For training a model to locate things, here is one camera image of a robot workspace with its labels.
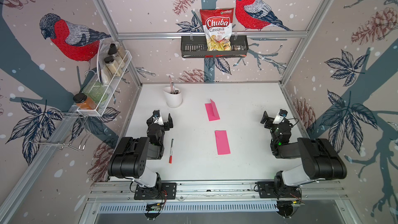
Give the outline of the pink square paper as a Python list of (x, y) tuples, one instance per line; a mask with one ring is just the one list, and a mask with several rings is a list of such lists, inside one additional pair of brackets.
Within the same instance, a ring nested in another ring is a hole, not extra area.
[(228, 155), (231, 153), (228, 135), (225, 130), (216, 130), (216, 145), (217, 145), (217, 153), (218, 155)]
[(213, 100), (211, 100), (210, 103), (206, 103), (205, 107), (209, 121), (220, 120), (216, 104)]

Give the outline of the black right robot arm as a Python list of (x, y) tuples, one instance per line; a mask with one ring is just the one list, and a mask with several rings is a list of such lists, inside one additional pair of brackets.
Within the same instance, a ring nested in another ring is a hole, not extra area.
[(261, 124), (271, 134), (270, 148), (277, 159), (301, 159), (301, 164), (290, 170), (279, 171), (273, 183), (259, 182), (260, 194), (272, 190), (276, 197), (294, 196), (300, 186), (317, 180), (344, 179), (347, 168), (327, 139), (297, 138), (290, 143), (293, 124), (287, 119), (288, 112), (280, 109), (276, 117), (263, 113)]

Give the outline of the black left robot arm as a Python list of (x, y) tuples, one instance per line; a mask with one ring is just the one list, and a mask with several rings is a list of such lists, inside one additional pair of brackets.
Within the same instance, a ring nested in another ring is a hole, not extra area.
[(123, 137), (116, 146), (108, 164), (110, 177), (130, 179), (144, 190), (161, 190), (158, 173), (146, 168), (147, 160), (160, 160), (164, 154), (165, 132), (174, 127), (171, 115), (164, 121), (159, 110), (147, 119), (145, 137)]

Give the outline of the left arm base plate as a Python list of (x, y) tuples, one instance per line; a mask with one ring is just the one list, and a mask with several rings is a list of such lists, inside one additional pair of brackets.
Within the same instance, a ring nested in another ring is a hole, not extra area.
[(174, 200), (176, 198), (176, 183), (160, 183), (152, 188), (136, 186), (134, 200)]

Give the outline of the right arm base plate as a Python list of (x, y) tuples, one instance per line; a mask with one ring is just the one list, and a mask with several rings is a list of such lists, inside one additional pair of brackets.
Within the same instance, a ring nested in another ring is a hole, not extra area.
[(261, 199), (301, 199), (302, 197), (300, 187), (291, 187), (284, 184), (282, 184), (281, 186), (276, 186), (275, 182), (272, 182), (270, 180), (256, 182), (254, 186), (254, 191), (259, 194)]

